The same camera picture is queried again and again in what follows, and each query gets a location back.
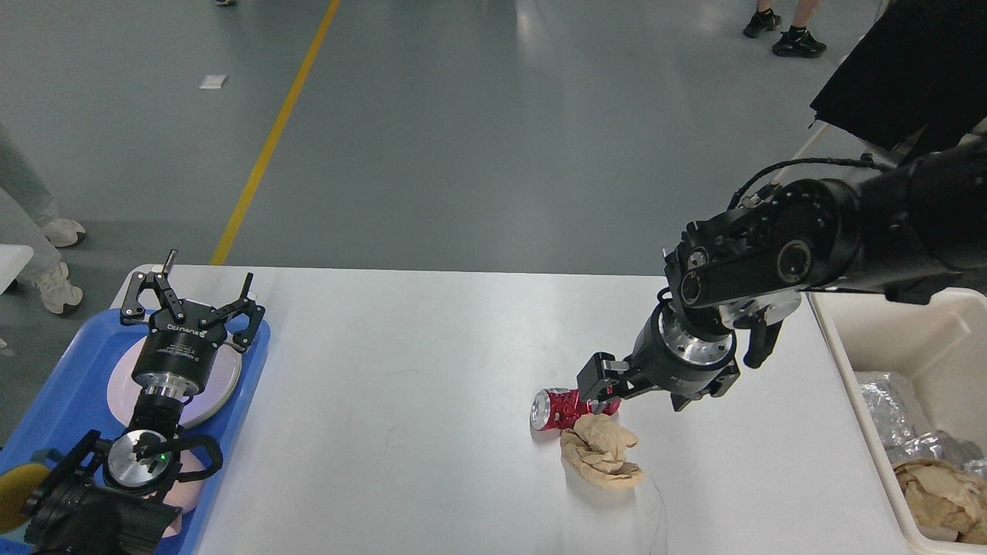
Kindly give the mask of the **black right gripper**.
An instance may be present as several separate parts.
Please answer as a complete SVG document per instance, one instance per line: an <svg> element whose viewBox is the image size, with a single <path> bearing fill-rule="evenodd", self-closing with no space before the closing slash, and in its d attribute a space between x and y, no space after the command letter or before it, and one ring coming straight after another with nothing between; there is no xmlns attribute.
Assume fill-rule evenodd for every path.
<svg viewBox="0 0 987 555"><path fill-rule="evenodd" d="M722 397L736 383L736 335L706 341L692 336L668 304L655 307L627 361L595 352L577 375L578 400L592 414L614 415L621 400L651 390L670 394L673 410L709 395Z"/></svg>

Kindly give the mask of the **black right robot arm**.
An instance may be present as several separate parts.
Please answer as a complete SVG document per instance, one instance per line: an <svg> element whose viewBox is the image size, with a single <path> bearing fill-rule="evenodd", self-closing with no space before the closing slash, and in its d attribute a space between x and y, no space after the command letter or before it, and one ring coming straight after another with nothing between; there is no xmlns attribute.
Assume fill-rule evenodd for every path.
<svg viewBox="0 0 987 555"><path fill-rule="evenodd" d="M985 268L985 163L979 138L860 183L802 179L737 194L686 226L631 354L592 355L579 399L601 413L651 391L669 393L676 411L723 396L739 375L736 332L750 337L744 365L760 368L805 291L927 304Z"/></svg>

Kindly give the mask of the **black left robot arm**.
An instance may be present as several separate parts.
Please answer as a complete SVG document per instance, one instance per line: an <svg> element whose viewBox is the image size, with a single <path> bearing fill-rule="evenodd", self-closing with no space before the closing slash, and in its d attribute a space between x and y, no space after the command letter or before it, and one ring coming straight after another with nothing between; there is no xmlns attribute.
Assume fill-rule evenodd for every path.
<svg viewBox="0 0 987 555"><path fill-rule="evenodd" d="M188 554L207 519L267 358L247 273L232 302L182 299L136 270L119 315L86 321L2 450L2 530L32 553Z"/></svg>

